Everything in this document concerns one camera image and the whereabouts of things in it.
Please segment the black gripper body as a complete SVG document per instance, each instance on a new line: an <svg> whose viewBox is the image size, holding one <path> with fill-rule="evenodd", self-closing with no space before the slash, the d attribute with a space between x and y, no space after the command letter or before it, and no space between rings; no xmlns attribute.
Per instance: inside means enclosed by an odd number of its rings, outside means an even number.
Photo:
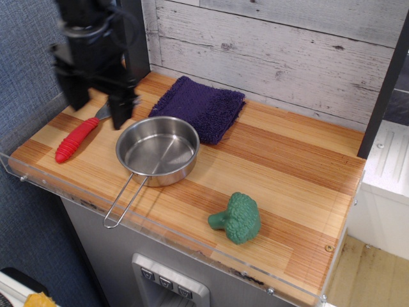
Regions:
<svg viewBox="0 0 409 307"><path fill-rule="evenodd" d="M88 87L109 95L134 93L135 77L123 66L127 48L123 34L108 29L99 33L76 31L66 43L49 47L56 76L76 75Z"/></svg>

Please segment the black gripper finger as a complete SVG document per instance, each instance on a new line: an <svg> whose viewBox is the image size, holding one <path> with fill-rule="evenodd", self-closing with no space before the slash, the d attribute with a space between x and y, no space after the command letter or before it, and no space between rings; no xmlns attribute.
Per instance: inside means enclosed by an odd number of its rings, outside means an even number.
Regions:
<svg viewBox="0 0 409 307"><path fill-rule="evenodd" d="M88 85L76 75L57 75L58 83L63 90L69 105L76 111L85 106L89 101Z"/></svg>
<svg viewBox="0 0 409 307"><path fill-rule="evenodd" d="M132 117L136 95L131 93L109 95L108 105L113 127L120 130L121 126Z"/></svg>

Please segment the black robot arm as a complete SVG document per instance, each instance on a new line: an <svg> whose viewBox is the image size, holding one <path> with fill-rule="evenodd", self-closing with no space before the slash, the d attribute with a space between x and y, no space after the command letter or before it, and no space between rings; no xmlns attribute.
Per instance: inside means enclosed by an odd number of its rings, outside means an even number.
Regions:
<svg viewBox="0 0 409 307"><path fill-rule="evenodd" d="M123 65L136 42L137 19L112 1L57 1L60 32L66 42L52 44L54 71L66 101L76 111L94 88L108 96L108 115L119 130L131 118L137 80Z"/></svg>

